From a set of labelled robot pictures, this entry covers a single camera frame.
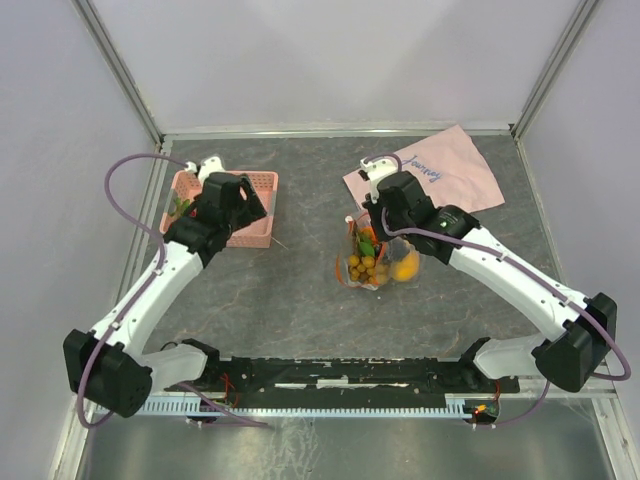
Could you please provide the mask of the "yellow peach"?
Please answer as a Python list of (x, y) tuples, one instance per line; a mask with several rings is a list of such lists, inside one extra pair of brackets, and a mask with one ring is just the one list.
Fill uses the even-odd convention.
[(390, 266), (389, 275), (396, 282), (408, 282), (418, 274), (419, 267), (420, 256), (417, 252), (411, 251)]

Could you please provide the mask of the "black grape bunch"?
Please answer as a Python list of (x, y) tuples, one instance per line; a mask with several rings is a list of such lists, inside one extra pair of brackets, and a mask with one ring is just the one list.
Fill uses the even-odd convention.
[(385, 256), (390, 263), (396, 263), (407, 257), (411, 251), (412, 245), (408, 241), (402, 238), (394, 238), (387, 243)]

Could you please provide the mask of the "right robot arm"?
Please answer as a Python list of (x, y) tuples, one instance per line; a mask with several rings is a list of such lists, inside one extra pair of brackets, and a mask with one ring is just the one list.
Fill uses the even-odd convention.
[(543, 274), (472, 215), (456, 206), (434, 206), (408, 171), (360, 169), (358, 176), (367, 184), (363, 206), (379, 239), (401, 237), (419, 253), (471, 276), (536, 327), (534, 335), (481, 341), (458, 368), (463, 386), (481, 391), (494, 379), (541, 375), (576, 393), (596, 376), (615, 337), (612, 298), (604, 293), (588, 297)]

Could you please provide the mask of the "red cherry tomatoes sprig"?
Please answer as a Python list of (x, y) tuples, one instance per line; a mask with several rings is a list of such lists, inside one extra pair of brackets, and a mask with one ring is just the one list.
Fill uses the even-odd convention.
[(168, 217), (172, 221), (176, 221), (181, 217), (195, 217), (197, 215), (197, 208), (193, 206), (193, 200), (180, 197), (173, 199), (174, 209), (168, 214)]

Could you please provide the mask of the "brown longan bunch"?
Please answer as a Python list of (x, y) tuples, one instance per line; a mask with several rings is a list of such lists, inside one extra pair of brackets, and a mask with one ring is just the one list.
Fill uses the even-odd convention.
[(386, 242), (361, 242), (359, 230), (352, 232), (351, 250), (346, 259), (348, 280), (357, 287), (379, 288), (389, 279), (390, 262), (385, 256)]

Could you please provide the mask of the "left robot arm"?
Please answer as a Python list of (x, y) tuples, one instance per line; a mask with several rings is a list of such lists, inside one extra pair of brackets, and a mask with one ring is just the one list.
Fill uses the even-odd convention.
[(223, 250), (238, 230), (267, 212), (245, 174), (214, 172), (175, 220), (142, 278), (89, 331), (72, 330), (63, 341), (71, 390), (123, 418), (150, 394), (190, 381), (209, 390), (221, 378), (211, 347), (189, 340), (147, 354), (147, 340), (179, 293)]

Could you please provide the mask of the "clear zip top bag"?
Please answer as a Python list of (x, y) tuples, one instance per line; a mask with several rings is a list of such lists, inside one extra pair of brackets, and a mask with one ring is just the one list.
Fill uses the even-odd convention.
[(413, 281), (420, 255), (406, 240), (380, 240), (366, 211), (347, 215), (347, 232), (335, 260), (338, 282), (352, 289), (376, 291), (390, 283)]

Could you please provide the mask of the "orange persimmon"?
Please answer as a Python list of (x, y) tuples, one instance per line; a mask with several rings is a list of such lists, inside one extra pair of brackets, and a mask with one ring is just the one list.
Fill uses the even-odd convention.
[(369, 227), (363, 227), (359, 230), (359, 238), (361, 242), (367, 242), (370, 244), (376, 243), (376, 237), (373, 230)]

